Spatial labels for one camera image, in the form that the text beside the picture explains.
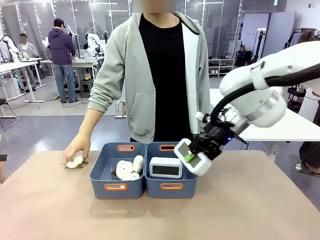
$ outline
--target black cap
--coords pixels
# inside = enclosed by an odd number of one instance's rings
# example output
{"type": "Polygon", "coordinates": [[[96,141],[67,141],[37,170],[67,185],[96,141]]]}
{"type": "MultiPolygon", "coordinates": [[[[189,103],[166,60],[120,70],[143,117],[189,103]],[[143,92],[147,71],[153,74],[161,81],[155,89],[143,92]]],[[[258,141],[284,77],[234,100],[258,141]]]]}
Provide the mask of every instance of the black cap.
{"type": "Polygon", "coordinates": [[[61,18],[56,18],[54,21],[53,21],[53,25],[55,27],[60,27],[61,25],[63,25],[64,28],[66,28],[65,26],[65,21],[63,21],[61,18]]]}

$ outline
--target digital clock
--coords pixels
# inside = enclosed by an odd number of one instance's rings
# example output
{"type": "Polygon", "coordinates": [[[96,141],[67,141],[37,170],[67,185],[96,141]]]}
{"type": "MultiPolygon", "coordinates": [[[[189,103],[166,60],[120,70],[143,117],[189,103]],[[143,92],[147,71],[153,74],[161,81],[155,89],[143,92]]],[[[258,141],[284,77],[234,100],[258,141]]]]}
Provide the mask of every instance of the digital clock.
{"type": "Polygon", "coordinates": [[[150,176],[158,178],[180,179],[183,165],[179,158],[153,157],[149,165],[150,176]]]}

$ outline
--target brown table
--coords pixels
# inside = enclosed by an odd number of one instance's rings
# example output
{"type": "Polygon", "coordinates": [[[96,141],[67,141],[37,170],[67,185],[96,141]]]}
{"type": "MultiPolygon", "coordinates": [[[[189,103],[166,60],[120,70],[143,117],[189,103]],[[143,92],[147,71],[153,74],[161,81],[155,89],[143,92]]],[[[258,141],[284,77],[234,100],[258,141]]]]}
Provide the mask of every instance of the brown table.
{"type": "Polygon", "coordinates": [[[318,240],[320,213],[261,151],[226,151],[192,199],[96,199],[61,151],[35,153],[0,187],[1,240],[318,240]]]}

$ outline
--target sneaker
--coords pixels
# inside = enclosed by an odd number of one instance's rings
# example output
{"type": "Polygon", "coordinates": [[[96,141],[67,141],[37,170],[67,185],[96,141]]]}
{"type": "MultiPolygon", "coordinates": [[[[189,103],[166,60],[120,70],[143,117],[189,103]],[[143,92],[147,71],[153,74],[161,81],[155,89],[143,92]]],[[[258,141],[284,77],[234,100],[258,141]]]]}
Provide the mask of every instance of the sneaker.
{"type": "Polygon", "coordinates": [[[76,97],[75,100],[69,100],[69,103],[73,104],[73,103],[76,103],[76,102],[79,102],[79,101],[80,101],[80,99],[76,97]]]}

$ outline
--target blue jeans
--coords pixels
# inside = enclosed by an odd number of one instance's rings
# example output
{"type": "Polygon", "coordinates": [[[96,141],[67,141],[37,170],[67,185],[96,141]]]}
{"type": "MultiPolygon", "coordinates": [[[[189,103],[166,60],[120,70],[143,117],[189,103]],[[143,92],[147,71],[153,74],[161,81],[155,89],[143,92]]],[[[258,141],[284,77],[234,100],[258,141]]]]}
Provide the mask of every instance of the blue jeans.
{"type": "Polygon", "coordinates": [[[55,77],[55,82],[58,87],[59,94],[61,96],[61,101],[66,100],[65,93],[65,77],[68,86],[69,101],[74,101],[76,99],[76,87],[75,87],[75,76],[72,64],[68,65],[57,65],[52,64],[53,73],[55,77]]]}

